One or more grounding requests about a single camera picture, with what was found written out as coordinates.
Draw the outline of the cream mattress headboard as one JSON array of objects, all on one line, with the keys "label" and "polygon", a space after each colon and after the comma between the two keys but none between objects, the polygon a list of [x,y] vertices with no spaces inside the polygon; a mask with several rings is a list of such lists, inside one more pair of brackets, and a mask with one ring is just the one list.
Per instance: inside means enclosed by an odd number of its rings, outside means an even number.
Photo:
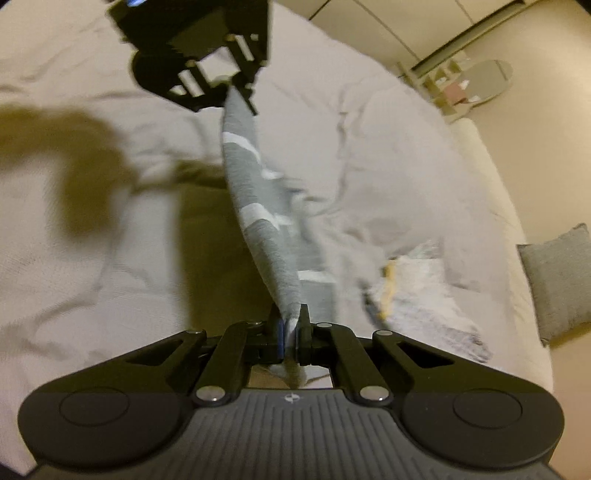
[{"label": "cream mattress headboard", "polygon": [[516,356],[514,372],[553,392],[550,349],[543,345],[539,336],[531,290],[518,252],[518,247],[526,242],[526,236],[516,208],[476,124],[463,118],[453,123],[450,129],[469,167],[481,179],[489,208],[501,230],[515,330],[514,345],[509,348]]}]

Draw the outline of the small shelf organiser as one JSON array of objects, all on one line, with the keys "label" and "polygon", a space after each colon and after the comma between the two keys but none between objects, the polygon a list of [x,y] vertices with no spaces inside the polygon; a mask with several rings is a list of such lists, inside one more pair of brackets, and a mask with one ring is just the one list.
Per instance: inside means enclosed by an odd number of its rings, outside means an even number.
[{"label": "small shelf organiser", "polygon": [[422,75],[401,62],[394,64],[394,69],[399,78],[437,107],[445,121],[451,124],[472,109],[467,76],[470,66],[470,58],[461,50]]}]

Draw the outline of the grey knitted cushion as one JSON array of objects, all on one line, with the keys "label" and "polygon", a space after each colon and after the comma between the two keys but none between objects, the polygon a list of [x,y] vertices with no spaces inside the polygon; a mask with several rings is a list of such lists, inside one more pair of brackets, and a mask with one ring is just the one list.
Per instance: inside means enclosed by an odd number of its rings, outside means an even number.
[{"label": "grey knitted cushion", "polygon": [[540,339],[549,344],[590,322],[590,233],[580,223],[540,244],[517,247]]}]

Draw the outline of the white patterned folded garment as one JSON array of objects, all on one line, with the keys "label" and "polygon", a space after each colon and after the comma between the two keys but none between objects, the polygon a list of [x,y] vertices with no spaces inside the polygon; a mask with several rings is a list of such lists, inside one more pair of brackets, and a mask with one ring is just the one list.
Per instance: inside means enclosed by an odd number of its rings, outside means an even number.
[{"label": "white patterned folded garment", "polygon": [[363,298],[381,327],[478,363],[492,358],[479,328],[453,297],[438,240],[389,259],[381,278],[363,286]]}]

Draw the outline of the oval mirror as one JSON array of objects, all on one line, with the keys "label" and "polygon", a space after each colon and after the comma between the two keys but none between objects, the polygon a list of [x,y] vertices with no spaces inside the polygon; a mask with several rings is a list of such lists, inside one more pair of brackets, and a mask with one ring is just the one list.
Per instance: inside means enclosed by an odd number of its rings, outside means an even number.
[{"label": "oval mirror", "polygon": [[469,67],[460,83],[467,103],[476,107],[501,95],[510,86],[513,73],[511,64],[504,60],[486,60]]}]

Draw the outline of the grey white striped shirt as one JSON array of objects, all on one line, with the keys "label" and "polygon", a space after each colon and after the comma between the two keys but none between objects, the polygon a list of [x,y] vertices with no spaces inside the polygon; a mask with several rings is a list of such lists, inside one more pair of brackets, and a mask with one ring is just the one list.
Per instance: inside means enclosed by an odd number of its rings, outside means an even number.
[{"label": "grey white striped shirt", "polygon": [[308,221],[305,191],[267,165],[257,145],[256,119],[230,88],[221,127],[223,169],[238,225],[259,275],[280,311],[280,345],[287,359],[266,370],[301,388],[322,378],[296,363],[297,322],[308,308],[315,322],[335,320],[335,277]]}]

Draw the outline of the light grey bed sheet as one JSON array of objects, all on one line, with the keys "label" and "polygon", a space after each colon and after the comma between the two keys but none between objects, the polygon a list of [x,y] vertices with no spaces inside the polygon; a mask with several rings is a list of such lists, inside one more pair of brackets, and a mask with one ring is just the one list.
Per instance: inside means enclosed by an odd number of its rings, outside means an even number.
[{"label": "light grey bed sheet", "polygon": [[[217,334],[270,297],[221,177],[221,111],[137,87],[99,1],[1,12],[1,460],[34,460],[16,423],[37,386],[188,327]],[[257,82],[259,151],[283,173],[332,289],[367,336],[363,287],[438,240],[492,366],[543,381],[515,316],[502,212],[439,112],[382,65],[273,7]]]}]

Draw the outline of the cream sliding wardrobe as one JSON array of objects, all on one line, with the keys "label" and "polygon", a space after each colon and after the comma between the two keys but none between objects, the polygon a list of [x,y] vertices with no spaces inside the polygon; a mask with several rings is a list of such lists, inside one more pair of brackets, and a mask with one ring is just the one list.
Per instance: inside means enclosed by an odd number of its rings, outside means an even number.
[{"label": "cream sliding wardrobe", "polygon": [[531,1],[273,1],[273,53],[327,71],[379,63],[423,74]]}]

